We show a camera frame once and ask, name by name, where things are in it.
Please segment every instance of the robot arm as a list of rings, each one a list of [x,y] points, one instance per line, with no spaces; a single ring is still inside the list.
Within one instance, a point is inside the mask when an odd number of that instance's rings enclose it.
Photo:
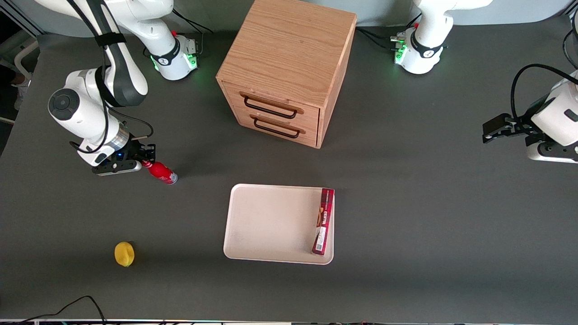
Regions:
[[[195,41],[173,35],[159,19],[172,12],[173,0],[107,0],[106,3],[118,24],[143,42],[164,78],[179,80],[197,68]]]
[[[121,40],[120,42],[104,45],[110,68],[106,70],[103,80],[96,76],[94,82],[98,89],[104,92],[103,97],[113,106],[136,106],[145,100],[148,92],[146,79],[132,60],[124,43],[124,37],[120,37],[122,34],[103,0],[37,1],[48,9],[82,19],[95,37],[118,35],[117,40]]]
[[[124,37],[103,0],[66,0],[39,2],[49,9],[81,18],[95,35],[108,56],[99,68],[71,72],[64,88],[55,91],[48,109],[53,119],[73,134],[83,138],[71,144],[79,156],[103,175],[136,171],[141,160],[154,160],[154,148],[148,150],[114,116],[109,106],[136,106],[146,97],[145,77],[129,54]]]
[[[481,8],[492,1],[413,0],[421,10],[421,21],[418,28],[410,27],[391,38],[399,49],[394,62],[411,73],[429,72],[439,62],[442,43],[454,25],[454,19],[447,11]]]
[[[577,15],[572,20],[572,34],[578,53]],[[534,102],[522,116],[516,116],[514,90],[520,75],[532,67],[552,71],[562,77],[550,92]],[[503,113],[484,123],[483,142],[501,137],[526,135],[527,155],[533,160],[578,163],[578,70],[567,75],[543,64],[523,67],[512,84],[512,115]]]

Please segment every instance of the table surface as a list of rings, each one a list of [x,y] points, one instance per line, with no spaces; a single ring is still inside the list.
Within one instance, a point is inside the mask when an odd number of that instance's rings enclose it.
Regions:
[[[129,38],[149,94],[123,112],[154,124],[174,186],[146,172],[91,173],[46,105],[101,52],[91,39],[41,37],[0,159],[0,317],[90,294],[110,319],[578,324],[577,167],[526,158],[523,137],[481,141],[481,125],[509,111],[521,67],[572,71],[561,51],[569,29],[563,18],[454,27],[422,76],[356,34],[320,150],[236,123],[214,78],[234,34],[205,35],[200,69],[177,82]],[[558,80],[524,75],[520,110]],[[333,262],[227,259],[237,183],[334,188]],[[114,262],[120,241],[135,243],[129,268]],[[61,316],[98,314],[87,301]]]

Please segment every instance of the lemon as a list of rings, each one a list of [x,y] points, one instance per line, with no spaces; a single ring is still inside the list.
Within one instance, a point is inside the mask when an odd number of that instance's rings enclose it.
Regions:
[[[120,242],[114,248],[114,259],[123,267],[129,267],[135,259],[135,250],[128,242]]]

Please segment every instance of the drawer handle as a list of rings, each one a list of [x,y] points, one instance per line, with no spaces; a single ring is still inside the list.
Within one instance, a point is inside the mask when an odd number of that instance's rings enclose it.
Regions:
[[[260,110],[260,111],[265,112],[265,113],[273,114],[273,115],[282,117],[282,118],[284,118],[284,119],[294,119],[295,116],[297,116],[297,110],[296,110],[296,109],[291,109],[291,110],[293,111],[293,114],[287,115],[287,114],[275,112],[274,110],[270,110],[270,109],[267,109],[267,108],[263,108],[263,107],[260,107],[260,106],[257,106],[257,105],[249,104],[249,103],[247,102],[247,101],[249,100],[249,96],[244,96],[244,97],[245,97],[245,101],[244,101],[244,102],[245,102],[245,106],[247,106],[247,107],[250,107],[250,108],[253,108],[253,109],[256,109],[256,110]]]
[[[293,135],[293,134],[289,134],[289,133],[285,133],[285,132],[281,132],[281,131],[277,131],[277,130],[273,130],[272,128],[264,127],[264,126],[262,126],[262,125],[257,124],[258,121],[260,121],[258,118],[253,117],[253,124],[255,125],[256,128],[260,128],[261,130],[265,130],[265,131],[268,131],[268,132],[273,132],[273,133],[275,133],[275,134],[279,134],[279,135],[282,135],[282,136],[286,136],[286,137],[288,137],[288,138],[290,138],[290,139],[297,139],[297,137],[299,136],[299,133],[300,133],[300,130],[292,130],[292,131],[297,132],[297,133],[294,134],[294,135]]]

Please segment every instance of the wood grain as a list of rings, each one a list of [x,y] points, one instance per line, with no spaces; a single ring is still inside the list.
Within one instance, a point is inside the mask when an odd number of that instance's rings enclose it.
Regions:
[[[255,0],[217,81],[239,124],[320,148],[347,69],[357,17],[299,0]],[[250,108],[253,104],[284,115]],[[254,118],[297,139],[256,128]]]
[[[333,82],[330,87],[329,96],[327,96],[327,102],[325,103],[325,109],[321,110],[320,121],[319,121],[319,135],[317,138],[317,143],[319,147],[325,139],[325,133],[327,133],[327,127],[329,127],[329,121],[331,115],[333,114],[333,109],[335,108],[335,103],[337,102],[337,97],[339,91],[341,90],[341,85],[343,84],[343,79],[345,78],[345,73],[347,71],[347,63],[349,62],[349,53],[351,52],[351,44],[353,43],[353,35],[355,33],[355,25],[351,26],[351,31],[347,36],[346,47],[343,49],[343,54],[341,60],[339,61],[339,66],[335,72]]]
[[[321,108],[355,22],[299,0],[255,0],[217,77]]]

